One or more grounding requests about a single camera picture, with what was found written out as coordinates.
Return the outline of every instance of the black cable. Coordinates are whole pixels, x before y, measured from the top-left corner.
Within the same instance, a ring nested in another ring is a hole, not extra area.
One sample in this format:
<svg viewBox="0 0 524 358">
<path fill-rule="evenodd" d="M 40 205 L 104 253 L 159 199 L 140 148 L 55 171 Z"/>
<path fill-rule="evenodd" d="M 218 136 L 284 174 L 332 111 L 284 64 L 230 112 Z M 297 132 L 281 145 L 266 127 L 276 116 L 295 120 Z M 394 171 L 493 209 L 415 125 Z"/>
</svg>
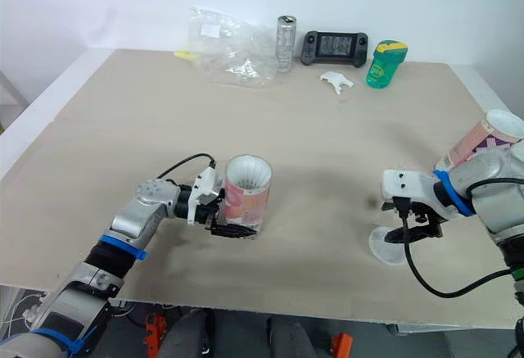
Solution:
<svg viewBox="0 0 524 358">
<path fill-rule="evenodd" d="M 175 164 L 172 167 L 168 168 L 162 174 L 158 175 L 157 179 L 164 178 L 169 172 L 171 172 L 175 168 L 179 168 L 182 164 L 187 163 L 188 161 L 191 161 L 193 159 L 196 159 L 197 157 L 208 157 L 210 159 L 210 167 L 214 168 L 216 166 L 216 161 L 212 157 L 212 155 L 210 155 L 208 153 L 197 153 L 196 155 L 193 155 L 193 156 L 190 156 L 190 157 L 186 157 L 182 161 L 179 161 L 177 164 Z"/>
<path fill-rule="evenodd" d="M 507 270 L 499 270 L 498 272 L 494 272 L 493 274 L 488 274 L 487 276 L 483 277 L 482 279 L 478 279 L 476 282 L 473 282 L 469 284 L 468 286 L 461 288 L 457 291 L 453 292 L 442 292 L 435 290 L 432 286 L 430 286 L 426 280 L 420 275 L 420 273 L 417 270 L 417 267 L 413 263 L 413 258 L 411 257 L 411 251 L 409 250 L 409 228 L 408 228 L 408 220 L 407 218 L 402 218 L 402 225 L 404 227 L 404 251 L 406 253 L 406 259 L 408 260 L 409 268 L 415 275 L 415 278 L 417 278 L 418 282 L 430 293 L 437 295 L 441 298 L 456 298 L 460 297 L 471 290 L 474 290 L 477 287 L 480 287 L 482 284 L 489 282 L 490 280 L 499 278 L 500 276 L 505 276 L 507 274 L 511 274 L 511 271 L 509 269 Z"/>
<path fill-rule="evenodd" d="M 142 329 L 146 328 L 145 324 L 140 324 L 135 319 L 133 319 L 130 315 L 126 315 L 125 318 L 128 319 L 131 324 L 136 325 L 139 328 L 142 328 Z"/>
<path fill-rule="evenodd" d="M 484 186 L 485 184 L 524 184 L 524 179 L 520 178 L 492 178 L 479 180 L 472 184 L 469 188 L 466 189 L 466 195 L 468 198 L 472 197 L 472 190 L 478 188 L 479 186 Z"/>
<path fill-rule="evenodd" d="M 515 346 L 511 349 L 511 351 L 508 354 L 508 358 L 518 358 L 520 356 L 518 346 Z"/>
</svg>

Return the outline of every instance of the person's leg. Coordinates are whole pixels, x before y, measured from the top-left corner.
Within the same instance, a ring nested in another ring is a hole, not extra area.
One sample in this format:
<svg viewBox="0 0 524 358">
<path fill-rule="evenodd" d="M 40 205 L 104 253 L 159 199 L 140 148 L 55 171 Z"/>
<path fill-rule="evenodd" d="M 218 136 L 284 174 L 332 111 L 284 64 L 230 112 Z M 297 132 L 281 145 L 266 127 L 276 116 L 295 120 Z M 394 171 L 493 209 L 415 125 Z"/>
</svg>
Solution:
<svg viewBox="0 0 524 358">
<path fill-rule="evenodd" d="M 179 319 L 165 335 L 157 358 L 201 358 L 206 338 L 206 313 L 200 309 Z"/>
<path fill-rule="evenodd" d="M 272 358 L 317 358 L 308 334 L 297 322 L 270 319 L 269 344 Z"/>
</svg>

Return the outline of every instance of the table edge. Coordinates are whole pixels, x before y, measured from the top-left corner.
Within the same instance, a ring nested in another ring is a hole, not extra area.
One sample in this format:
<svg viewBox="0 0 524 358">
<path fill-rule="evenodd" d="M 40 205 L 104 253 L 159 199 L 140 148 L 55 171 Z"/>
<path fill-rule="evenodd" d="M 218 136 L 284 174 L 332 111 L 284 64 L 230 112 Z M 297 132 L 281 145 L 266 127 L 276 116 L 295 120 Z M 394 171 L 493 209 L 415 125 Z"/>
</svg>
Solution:
<svg viewBox="0 0 524 358">
<path fill-rule="evenodd" d="M 88 49 L 7 127 L 0 135 L 0 180 L 113 51 Z"/>
</svg>

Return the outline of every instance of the paper cup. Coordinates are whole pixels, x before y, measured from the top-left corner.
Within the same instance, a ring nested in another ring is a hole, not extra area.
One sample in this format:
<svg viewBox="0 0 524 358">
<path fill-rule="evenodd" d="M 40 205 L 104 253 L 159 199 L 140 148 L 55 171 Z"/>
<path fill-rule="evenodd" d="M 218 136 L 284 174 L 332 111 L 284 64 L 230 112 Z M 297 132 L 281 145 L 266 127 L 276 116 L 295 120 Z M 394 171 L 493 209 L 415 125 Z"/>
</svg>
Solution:
<svg viewBox="0 0 524 358">
<path fill-rule="evenodd" d="M 488 147 L 511 147 L 523 138 L 524 120 L 508 111 L 490 110 L 435 164 L 435 168 L 450 170 Z"/>
<path fill-rule="evenodd" d="M 259 157 L 234 157 L 226 167 L 226 221 L 260 232 L 272 171 Z"/>
</svg>

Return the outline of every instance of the wooden tabletop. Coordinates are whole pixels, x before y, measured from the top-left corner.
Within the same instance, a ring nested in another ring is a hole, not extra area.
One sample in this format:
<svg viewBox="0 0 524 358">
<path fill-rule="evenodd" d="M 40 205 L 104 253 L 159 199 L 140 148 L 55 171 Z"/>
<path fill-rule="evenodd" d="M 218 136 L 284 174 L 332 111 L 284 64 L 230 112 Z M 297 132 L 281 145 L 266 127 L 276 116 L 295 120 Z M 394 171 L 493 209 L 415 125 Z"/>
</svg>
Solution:
<svg viewBox="0 0 524 358">
<path fill-rule="evenodd" d="M 355 82 L 337 96 L 329 70 Z M 391 86 L 367 68 L 296 64 L 267 88 L 212 84 L 168 52 L 117 51 L 0 181 L 0 283 L 50 290 L 82 261 L 144 180 L 206 151 L 219 168 L 243 153 L 273 167 L 268 214 L 255 240 L 212 237 L 165 220 L 120 296 L 189 306 L 382 322 L 512 328 L 513 282 L 467 296 L 426 292 L 407 266 L 369 251 L 385 169 L 431 171 L 482 116 L 443 64 L 404 63 Z M 189 183 L 195 161 L 174 178 Z M 428 282 L 455 290 L 504 268 L 476 216 L 413 245 Z"/>
</svg>

